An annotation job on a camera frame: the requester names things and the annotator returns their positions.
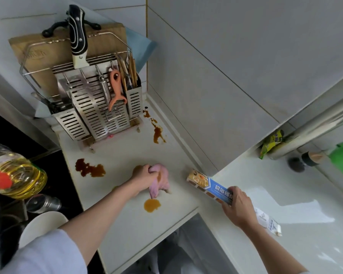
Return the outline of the person's left hand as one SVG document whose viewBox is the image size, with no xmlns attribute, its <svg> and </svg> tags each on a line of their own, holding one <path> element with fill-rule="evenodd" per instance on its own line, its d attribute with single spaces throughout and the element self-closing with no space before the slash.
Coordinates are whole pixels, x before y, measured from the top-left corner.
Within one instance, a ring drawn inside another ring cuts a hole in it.
<svg viewBox="0 0 343 274">
<path fill-rule="evenodd" d="M 131 178 L 127 182 L 132 197 L 137 196 L 138 193 L 150 187 L 148 185 L 149 178 L 147 177 L 147 171 L 150 166 L 151 165 L 149 164 L 145 164 L 142 166 L 137 166 L 134 169 Z"/>
</svg>

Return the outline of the person's right hand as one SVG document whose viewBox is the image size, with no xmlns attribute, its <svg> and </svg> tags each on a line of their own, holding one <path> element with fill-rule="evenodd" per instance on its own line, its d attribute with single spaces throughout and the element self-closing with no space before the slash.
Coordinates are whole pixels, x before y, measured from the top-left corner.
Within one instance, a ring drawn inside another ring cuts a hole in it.
<svg viewBox="0 0 343 274">
<path fill-rule="evenodd" d="M 258 223 L 251 199 L 244 192 L 244 199 L 232 201 L 231 205 L 222 204 L 222 209 L 229 220 L 243 231 L 262 228 Z"/>
</svg>

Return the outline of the pink cleaning cloth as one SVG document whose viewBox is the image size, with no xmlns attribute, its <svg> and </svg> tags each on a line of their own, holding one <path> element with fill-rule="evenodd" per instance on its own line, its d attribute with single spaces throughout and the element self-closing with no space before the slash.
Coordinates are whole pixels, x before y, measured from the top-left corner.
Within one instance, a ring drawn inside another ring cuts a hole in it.
<svg viewBox="0 0 343 274">
<path fill-rule="evenodd" d="M 150 198 L 156 199 L 159 196 L 160 190 L 170 194 L 169 171 L 167 168 L 164 165 L 157 163 L 151 166 L 148 171 L 149 173 L 157 172 L 158 174 L 157 178 L 149 187 Z"/>
</svg>

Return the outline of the blue foil roll box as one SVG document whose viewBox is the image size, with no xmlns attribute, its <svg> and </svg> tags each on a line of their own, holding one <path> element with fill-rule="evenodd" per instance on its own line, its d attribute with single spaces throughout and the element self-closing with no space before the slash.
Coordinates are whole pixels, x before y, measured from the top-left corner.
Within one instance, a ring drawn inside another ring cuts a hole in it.
<svg viewBox="0 0 343 274">
<path fill-rule="evenodd" d="M 187 176 L 187 182 L 193 187 L 201 190 L 204 194 L 216 200 L 218 203 L 226 203 L 229 206 L 233 203 L 233 192 L 217 183 L 213 179 L 192 170 Z M 258 223 L 276 236 L 282 236 L 281 226 L 261 209 L 254 207 Z"/>
</svg>

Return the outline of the person's left forearm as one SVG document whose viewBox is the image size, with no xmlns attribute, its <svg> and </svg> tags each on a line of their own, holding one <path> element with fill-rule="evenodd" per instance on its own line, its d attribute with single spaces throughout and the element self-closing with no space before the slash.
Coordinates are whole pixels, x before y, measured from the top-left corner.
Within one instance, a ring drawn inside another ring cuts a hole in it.
<svg viewBox="0 0 343 274">
<path fill-rule="evenodd" d="M 65 231 L 78 247 L 86 266 L 91 262 L 126 203 L 139 192 L 135 181 L 130 179 L 92 207 L 60 226 L 59 229 Z"/>
</svg>

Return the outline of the brown sauce spill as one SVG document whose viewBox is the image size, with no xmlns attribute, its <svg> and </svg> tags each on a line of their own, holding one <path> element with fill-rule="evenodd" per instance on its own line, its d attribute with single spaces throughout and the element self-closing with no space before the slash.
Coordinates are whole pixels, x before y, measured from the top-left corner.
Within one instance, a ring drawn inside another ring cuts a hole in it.
<svg viewBox="0 0 343 274">
<path fill-rule="evenodd" d="M 158 199 L 147 199 L 144 202 L 144 210 L 148 213 L 152 213 L 161 207 L 161 203 Z"/>
<path fill-rule="evenodd" d="M 148 119 L 154 128 L 153 142 L 155 144 L 159 144 L 160 142 L 166 143 L 165 137 L 163 136 L 163 128 L 159 125 L 158 121 L 150 115 L 147 106 L 143 108 L 143 117 Z"/>
<path fill-rule="evenodd" d="M 90 163 L 86 163 L 85 159 L 78 159 L 75 163 L 75 170 L 77 172 L 80 172 L 82 177 L 87 176 L 90 174 L 93 178 L 100 178 L 104 177 L 106 174 L 106 171 L 104 169 L 104 166 L 102 164 L 97 164 L 96 166 L 91 166 Z"/>
</svg>

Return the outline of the orange peeler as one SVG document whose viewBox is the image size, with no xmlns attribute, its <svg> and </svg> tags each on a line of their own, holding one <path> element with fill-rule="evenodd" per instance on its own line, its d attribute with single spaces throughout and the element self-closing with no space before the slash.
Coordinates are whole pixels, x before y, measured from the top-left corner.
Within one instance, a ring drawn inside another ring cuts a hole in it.
<svg viewBox="0 0 343 274">
<path fill-rule="evenodd" d="M 122 95 L 121 73 L 117 69 L 110 71 L 109 80 L 114 91 L 114 97 L 111 99 L 108 105 L 108 111 L 110 112 L 117 101 L 123 100 L 124 104 L 127 104 L 128 101 L 127 98 Z"/>
</svg>

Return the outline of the metal pipe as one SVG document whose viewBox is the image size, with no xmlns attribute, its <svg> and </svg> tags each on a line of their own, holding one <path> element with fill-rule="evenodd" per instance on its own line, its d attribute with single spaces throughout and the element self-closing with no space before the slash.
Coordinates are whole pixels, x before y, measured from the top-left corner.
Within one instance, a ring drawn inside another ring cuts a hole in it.
<svg viewBox="0 0 343 274">
<path fill-rule="evenodd" d="M 285 136 L 280 144 L 268 152 L 277 160 L 331 130 L 343 125 L 343 99 L 317 115 L 306 124 Z"/>
</svg>

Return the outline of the bundle of wooden chopsticks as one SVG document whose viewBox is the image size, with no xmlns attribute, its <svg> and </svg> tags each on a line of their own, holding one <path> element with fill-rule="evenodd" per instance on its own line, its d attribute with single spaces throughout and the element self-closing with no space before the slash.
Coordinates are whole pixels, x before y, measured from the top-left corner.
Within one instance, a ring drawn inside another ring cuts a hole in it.
<svg viewBox="0 0 343 274">
<path fill-rule="evenodd" d="M 118 62 L 124 90 L 128 91 L 137 88 L 138 75 L 136 71 L 135 60 L 133 59 L 132 53 L 114 53 L 114 55 Z"/>
</svg>

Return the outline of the glass shaker with metal lid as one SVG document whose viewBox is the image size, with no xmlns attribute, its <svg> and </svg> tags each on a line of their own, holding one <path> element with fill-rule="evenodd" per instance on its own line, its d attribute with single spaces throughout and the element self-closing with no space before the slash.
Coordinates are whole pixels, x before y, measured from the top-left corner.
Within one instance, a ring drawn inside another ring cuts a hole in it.
<svg viewBox="0 0 343 274">
<path fill-rule="evenodd" d="M 56 197 L 51 197 L 46 194 L 36 194 L 26 201 L 25 207 L 27 212 L 42 214 L 45 212 L 59 211 L 62 203 Z"/>
</svg>

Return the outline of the white shirt sleeve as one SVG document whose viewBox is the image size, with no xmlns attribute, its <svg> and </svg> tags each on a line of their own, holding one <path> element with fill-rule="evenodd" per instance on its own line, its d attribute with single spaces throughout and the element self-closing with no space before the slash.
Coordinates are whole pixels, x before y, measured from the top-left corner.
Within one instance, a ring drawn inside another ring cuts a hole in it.
<svg viewBox="0 0 343 274">
<path fill-rule="evenodd" d="M 18 249 L 0 274 L 88 274 L 75 242 L 61 229 Z"/>
</svg>

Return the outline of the cooking oil bottle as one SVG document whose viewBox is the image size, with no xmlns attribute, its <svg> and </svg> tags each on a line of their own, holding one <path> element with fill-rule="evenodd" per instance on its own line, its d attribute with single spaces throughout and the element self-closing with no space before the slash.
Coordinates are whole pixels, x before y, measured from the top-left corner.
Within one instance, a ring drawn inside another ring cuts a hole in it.
<svg viewBox="0 0 343 274">
<path fill-rule="evenodd" d="M 0 194 L 24 200 L 38 194 L 47 183 L 47 174 L 24 156 L 0 144 Z"/>
</svg>

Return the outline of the black stove top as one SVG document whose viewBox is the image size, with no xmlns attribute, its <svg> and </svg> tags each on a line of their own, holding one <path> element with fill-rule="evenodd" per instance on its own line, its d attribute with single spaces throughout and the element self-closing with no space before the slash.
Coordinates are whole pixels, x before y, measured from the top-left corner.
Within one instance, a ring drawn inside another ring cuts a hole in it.
<svg viewBox="0 0 343 274">
<path fill-rule="evenodd" d="M 61 151 L 48 152 L 14 125 L 0 116 L 0 144 L 33 159 L 36 166 L 48 176 L 41 193 L 61 201 L 60 212 L 69 220 L 83 212 L 64 155 Z M 23 214 L 24 203 L 0 194 L 0 268 L 4 267 L 18 250 L 19 238 L 29 221 L 37 215 Z"/>
</svg>

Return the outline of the wooden cutting board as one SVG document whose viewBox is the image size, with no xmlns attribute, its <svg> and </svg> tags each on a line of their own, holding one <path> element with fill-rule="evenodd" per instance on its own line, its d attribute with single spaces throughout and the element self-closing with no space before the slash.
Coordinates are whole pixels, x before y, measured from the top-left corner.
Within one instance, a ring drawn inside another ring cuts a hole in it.
<svg viewBox="0 0 343 274">
<path fill-rule="evenodd" d="M 108 23 L 101 27 L 100 31 L 93 30 L 89 26 L 86 27 L 88 37 L 87 60 L 96 56 L 127 51 L 127 46 L 115 37 L 118 36 L 124 43 L 127 43 L 126 29 L 122 23 Z M 99 35 L 102 32 L 112 32 L 115 36 L 110 34 Z M 57 80 L 52 70 L 47 70 L 47 68 L 73 63 L 68 29 L 56 30 L 51 38 L 44 38 L 37 33 L 13 37 L 8 41 L 20 64 L 24 61 L 28 46 L 40 43 L 29 49 L 24 70 L 28 73 L 39 70 L 39 72 L 31 74 L 31 77 L 46 95 L 57 95 L 59 93 Z"/>
</svg>

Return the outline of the black handled kitchen knife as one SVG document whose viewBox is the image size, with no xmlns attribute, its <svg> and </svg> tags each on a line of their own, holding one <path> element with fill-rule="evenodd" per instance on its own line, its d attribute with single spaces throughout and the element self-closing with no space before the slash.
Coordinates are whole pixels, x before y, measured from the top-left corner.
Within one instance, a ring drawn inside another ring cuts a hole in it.
<svg viewBox="0 0 343 274">
<path fill-rule="evenodd" d="M 69 37 L 74 69 L 89 66 L 86 60 L 88 42 L 84 24 L 85 12 L 79 6 L 70 4 L 68 9 Z"/>
</svg>

